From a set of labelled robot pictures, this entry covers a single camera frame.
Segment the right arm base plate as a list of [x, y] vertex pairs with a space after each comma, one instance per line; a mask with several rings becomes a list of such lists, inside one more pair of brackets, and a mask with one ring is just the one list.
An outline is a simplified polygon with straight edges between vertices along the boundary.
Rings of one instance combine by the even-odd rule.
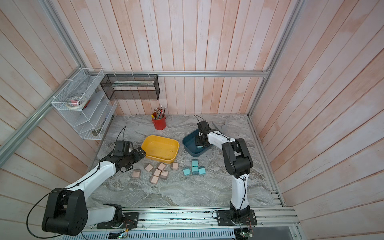
[[227, 226], [256, 226], [258, 224], [254, 210], [244, 209], [239, 214], [233, 210], [216, 211], [218, 225]]

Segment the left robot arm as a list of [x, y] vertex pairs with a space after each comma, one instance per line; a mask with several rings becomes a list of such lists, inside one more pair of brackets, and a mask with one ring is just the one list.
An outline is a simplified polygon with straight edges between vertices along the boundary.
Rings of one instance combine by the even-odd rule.
[[108, 178], [118, 172], [127, 172], [146, 157], [141, 148], [133, 148], [129, 141], [116, 141], [113, 150], [82, 178], [65, 188], [56, 188], [48, 195], [42, 221], [44, 232], [76, 236], [84, 228], [100, 225], [118, 228], [125, 223], [122, 207], [104, 204], [87, 207], [87, 199]]

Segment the teal plug top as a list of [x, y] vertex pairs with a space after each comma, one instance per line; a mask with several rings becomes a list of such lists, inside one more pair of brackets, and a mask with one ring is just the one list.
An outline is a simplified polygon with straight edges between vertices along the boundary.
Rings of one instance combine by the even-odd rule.
[[199, 166], [199, 161], [196, 159], [192, 160], [192, 167], [198, 167]]

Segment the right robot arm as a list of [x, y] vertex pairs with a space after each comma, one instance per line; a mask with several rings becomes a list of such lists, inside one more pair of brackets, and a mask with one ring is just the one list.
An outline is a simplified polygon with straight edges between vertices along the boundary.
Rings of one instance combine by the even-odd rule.
[[199, 133], [195, 145], [202, 149], [211, 145], [222, 150], [225, 168], [232, 176], [231, 209], [235, 212], [249, 207], [247, 197], [248, 178], [253, 167], [253, 160], [244, 139], [233, 139], [220, 131], [212, 129], [207, 121], [197, 123]]

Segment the yellow plastic tray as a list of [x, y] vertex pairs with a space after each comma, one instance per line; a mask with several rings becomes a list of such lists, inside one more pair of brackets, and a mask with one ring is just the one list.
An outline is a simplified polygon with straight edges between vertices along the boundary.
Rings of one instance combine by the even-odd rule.
[[146, 152], [146, 158], [165, 164], [171, 164], [175, 161], [179, 151], [178, 141], [151, 135], [142, 143], [141, 148]]

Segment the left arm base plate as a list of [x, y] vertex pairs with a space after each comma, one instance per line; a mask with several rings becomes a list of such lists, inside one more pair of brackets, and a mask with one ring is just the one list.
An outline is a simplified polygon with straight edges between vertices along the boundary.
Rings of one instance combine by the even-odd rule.
[[97, 229], [135, 229], [139, 220], [138, 212], [122, 213], [112, 221], [97, 224]]

